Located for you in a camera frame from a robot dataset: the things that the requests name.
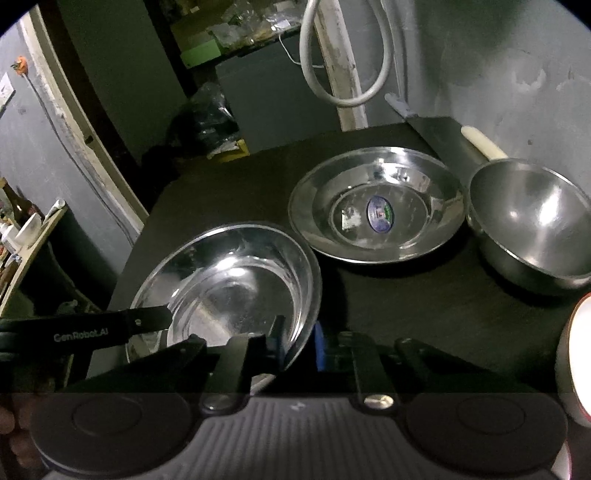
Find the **yellow container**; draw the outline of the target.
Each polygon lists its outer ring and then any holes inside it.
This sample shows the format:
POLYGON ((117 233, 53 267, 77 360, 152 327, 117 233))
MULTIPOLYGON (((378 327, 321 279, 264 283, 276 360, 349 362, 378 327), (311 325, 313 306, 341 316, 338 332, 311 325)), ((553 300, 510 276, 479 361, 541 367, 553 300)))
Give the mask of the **yellow container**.
POLYGON ((208 153, 207 158, 218 163, 227 163, 249 155, 249 148, 247 148, 245 140, 238 139, 225 141, 208 153))

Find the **steel plate with sticker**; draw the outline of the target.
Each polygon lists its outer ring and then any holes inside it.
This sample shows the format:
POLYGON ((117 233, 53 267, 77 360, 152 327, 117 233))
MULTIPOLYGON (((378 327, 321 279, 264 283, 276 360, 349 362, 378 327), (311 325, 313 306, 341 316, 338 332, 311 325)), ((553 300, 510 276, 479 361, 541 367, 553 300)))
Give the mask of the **steel plate with sticker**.
POLYGON ((332 157, 295 185, 294 231, 318 252, 355 264, 413 260, 449 241, 465 220, 462 185, 441 161, 402 147, 332 157))

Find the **wall switch plate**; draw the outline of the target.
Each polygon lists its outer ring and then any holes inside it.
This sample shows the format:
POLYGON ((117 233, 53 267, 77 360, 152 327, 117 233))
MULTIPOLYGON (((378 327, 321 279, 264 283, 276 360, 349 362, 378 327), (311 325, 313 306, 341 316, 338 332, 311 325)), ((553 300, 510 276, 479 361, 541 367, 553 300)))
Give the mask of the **wall switch plate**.
POLYGON ((0 112, 8 105, 13 97, 15 89, 11 83, 8 73, 5 73, 0 80, 0 112))

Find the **black plastic bag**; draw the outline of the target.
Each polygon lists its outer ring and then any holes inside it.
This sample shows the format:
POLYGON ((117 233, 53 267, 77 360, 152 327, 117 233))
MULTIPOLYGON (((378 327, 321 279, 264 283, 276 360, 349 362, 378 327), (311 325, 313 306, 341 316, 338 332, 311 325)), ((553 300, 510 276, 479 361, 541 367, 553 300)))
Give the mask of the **black plastic bag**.
POLYGON ((207 152, 242 137, 238 122, 217 82, 203 83, 189 99, 189 107, 197 126, 198 140, 207 152))

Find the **deep steel bowl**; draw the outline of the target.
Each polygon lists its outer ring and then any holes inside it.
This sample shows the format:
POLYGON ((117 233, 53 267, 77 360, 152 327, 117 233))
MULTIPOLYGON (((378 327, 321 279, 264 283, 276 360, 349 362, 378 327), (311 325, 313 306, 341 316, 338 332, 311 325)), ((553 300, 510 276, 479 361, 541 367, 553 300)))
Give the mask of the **deep steel bowl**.
POLYGON ((488 162, 469 181, 467 220, 508 281, 534 291, 590 286, 590 198, 559 173, 517 159, 488 162))

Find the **wooden side shelf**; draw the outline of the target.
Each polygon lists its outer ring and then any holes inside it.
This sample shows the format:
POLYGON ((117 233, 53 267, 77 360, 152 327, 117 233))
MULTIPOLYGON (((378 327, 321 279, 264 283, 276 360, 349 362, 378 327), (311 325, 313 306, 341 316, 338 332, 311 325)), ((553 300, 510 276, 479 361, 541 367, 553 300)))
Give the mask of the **wooden side shelf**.
POLYGON ((52 215, 50 215, 42 224, 39 230, 39 234, 29 245, 23 246, 18 252, 18 258, 20 261, 17 263, 17 269, 10 281, 6 284, 6 288, 1 292, 1 316, 6 317, 8 315, 9 305, 18 291, 20 284, 23 281, 27 271, 30 269, 30 265, 39 253, 41 247, 46 242, 49 235, 55 229, 57 223, 68 211, 68 207, 63 205, 57 209, 52 215))

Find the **white ceramic bowl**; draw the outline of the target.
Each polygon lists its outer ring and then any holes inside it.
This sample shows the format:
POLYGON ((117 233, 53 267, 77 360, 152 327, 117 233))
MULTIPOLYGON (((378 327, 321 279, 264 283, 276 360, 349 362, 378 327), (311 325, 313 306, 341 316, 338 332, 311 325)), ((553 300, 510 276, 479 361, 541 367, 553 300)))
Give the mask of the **white ceramic bowl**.
POLYGON ((560 336, 556 354, 558 395, 567 414, 590 427, 590 294, 574 307, 560 336))

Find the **green box on cabinet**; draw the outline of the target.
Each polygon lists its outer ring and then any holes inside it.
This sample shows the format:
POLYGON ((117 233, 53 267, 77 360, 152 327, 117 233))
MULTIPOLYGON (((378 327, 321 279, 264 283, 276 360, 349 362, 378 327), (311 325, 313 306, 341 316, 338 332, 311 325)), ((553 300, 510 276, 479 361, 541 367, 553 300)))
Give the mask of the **green box on cabinet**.
POLYGON ((207 40, 183 51, 180 55, 181 61, 186 68, 193 68, 218 57, 221 57, 221 48, 219 48, 215 39, 207 40))

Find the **orange wall hook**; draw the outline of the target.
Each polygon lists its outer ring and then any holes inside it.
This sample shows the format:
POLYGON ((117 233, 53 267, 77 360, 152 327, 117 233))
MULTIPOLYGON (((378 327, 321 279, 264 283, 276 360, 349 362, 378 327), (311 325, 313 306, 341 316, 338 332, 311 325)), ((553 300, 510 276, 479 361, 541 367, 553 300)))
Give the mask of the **orange wall hook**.
POLYGON ((20 77, 27 77, 28 76, 28 62, 24 56, 18 56, 16 60, 11 64, 11 68, 15 71, 15 73, 20 77))

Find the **dark cabinet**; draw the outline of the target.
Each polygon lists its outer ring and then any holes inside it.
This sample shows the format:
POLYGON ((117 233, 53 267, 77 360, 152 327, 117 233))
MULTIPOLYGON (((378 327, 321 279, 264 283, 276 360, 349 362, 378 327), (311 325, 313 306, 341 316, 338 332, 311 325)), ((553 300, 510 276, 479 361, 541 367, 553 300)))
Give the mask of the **dark cabinet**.
POLYGON ((301 73, 297 33, 218 64, 216 76, 249 151, 339 131, 334 106, 315 97, 301 73))

